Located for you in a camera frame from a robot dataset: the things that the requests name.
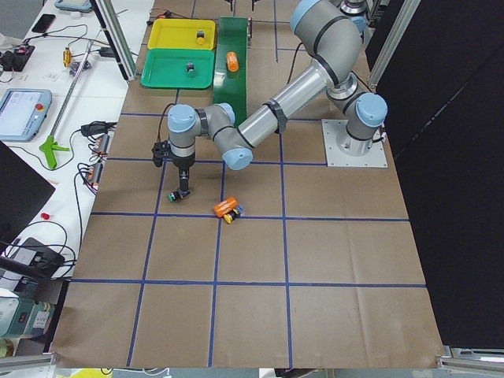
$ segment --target green strip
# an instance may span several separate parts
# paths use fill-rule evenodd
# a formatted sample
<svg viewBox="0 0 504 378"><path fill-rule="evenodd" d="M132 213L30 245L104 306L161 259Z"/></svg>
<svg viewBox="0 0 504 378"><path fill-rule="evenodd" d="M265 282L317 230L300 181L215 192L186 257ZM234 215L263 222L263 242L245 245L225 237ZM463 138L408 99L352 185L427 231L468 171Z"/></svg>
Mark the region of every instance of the green strip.
<svg viewBox="0 0 504 378"><path fill-rule="evenodd" d="M235 111L238 126L246 119L246 18L221 17L217 35L215 73L213 75L213 103L227 102ZM228 71L226 55L234 51L239 70Z"/></svg>

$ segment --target blue and white tablet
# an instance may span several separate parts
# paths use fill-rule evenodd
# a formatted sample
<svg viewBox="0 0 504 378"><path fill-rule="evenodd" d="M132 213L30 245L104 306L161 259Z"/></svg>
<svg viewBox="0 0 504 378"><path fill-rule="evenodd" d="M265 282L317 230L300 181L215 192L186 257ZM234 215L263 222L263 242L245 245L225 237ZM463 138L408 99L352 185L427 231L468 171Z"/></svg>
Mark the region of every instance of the blue and white tablet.
<svg viewBox="0 0 504 378"><path fill-rule="evenodd" d="M31 140L46 118L52 97L47 89L8 89L0 101L0 140Z"/></svg>

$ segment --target orange cylinder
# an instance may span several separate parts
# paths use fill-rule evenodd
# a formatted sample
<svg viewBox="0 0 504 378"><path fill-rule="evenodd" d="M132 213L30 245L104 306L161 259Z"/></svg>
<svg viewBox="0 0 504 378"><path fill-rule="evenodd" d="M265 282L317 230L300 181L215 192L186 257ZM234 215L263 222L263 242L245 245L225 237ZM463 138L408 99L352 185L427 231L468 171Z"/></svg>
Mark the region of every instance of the orange cylinder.
<svg viewBox="0 0 504 378"><path fill-rule="evenodd" d="M228 70L231 72L236 72L239 69L238 66L238 57L234 51L229 51L226 54L226 59L228 61Z"/></svg>
<svg viewBox="0 0 504 378"><path fill-rule="evenodd" d="M232 211L236 206L238 206L238 201L234 197L228 197L224 201L217 203L213 207L215 215L222 218L225 214Z"/></svg>

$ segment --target gray floor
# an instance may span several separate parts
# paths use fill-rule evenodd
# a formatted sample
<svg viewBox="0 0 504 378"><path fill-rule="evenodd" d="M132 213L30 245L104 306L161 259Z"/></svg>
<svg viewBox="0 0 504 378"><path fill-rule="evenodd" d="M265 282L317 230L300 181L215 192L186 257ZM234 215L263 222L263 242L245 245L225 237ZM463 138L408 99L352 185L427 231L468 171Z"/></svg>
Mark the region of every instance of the gray floor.
<svg viewBox="0 0 504 378"><path fill-rule="evenodd" d="M43 0L0 0L0 33L24 38L42 8Z"/></svg>

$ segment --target reaching tool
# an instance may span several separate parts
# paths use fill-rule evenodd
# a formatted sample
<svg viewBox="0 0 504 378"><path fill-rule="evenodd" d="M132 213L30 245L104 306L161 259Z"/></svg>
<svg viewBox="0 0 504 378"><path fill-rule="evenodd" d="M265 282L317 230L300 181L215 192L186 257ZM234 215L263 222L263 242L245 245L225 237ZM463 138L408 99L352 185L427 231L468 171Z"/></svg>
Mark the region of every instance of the reaching tool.
<svg viewBox="0 0 504 378"><path fill-rule="evenodd" d="M56 134L57 127L61 122L61 118L63 118L63 114L65 113L66 106L69 104L70 97L72 96L73 89L76 86L77 80L79 79L80 73L83 71L84 66L86 65L87 58L89 57L89 53L91 52L91 47L93 46L93 41L89 41L87 43L86 53L82 61L79 64L79 68L76 71L76 74L73 77L72 84L70 85L69 91L66 94L65 100L63 101L63 105L61 105L60 113L56 117L56 121L54 122L54 126L51 129L49 135L47 136L46 142L40 145L39 150L41 150L44 155L46 155L47 165L49 169L55 169L57 166L56 157L54 156L54 151L70 151L68 147L59 146L54 139L54 134Z"/></svg>

